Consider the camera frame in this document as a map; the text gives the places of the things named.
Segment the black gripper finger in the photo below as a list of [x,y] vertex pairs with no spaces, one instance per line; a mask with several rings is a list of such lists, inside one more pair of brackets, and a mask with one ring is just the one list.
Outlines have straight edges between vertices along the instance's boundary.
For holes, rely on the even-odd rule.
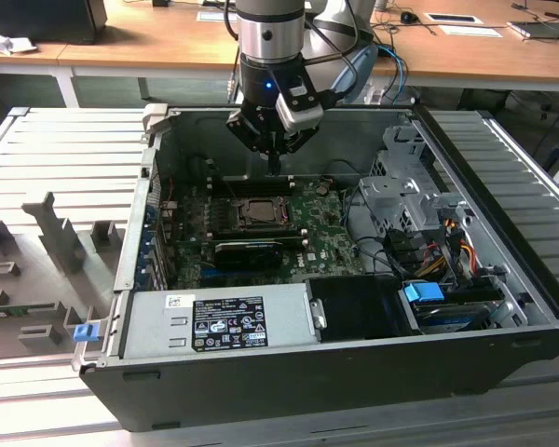
[[270,110],[243,107],[230,114],[228,130],[251,152],[266,156],[267,173],[274,174],[274,129]]
[[317,133],[317,127],[300,130],[290,136],[284,132],[277,132],[274,140],[274,174],[280,174],[282,156],[296,153]]

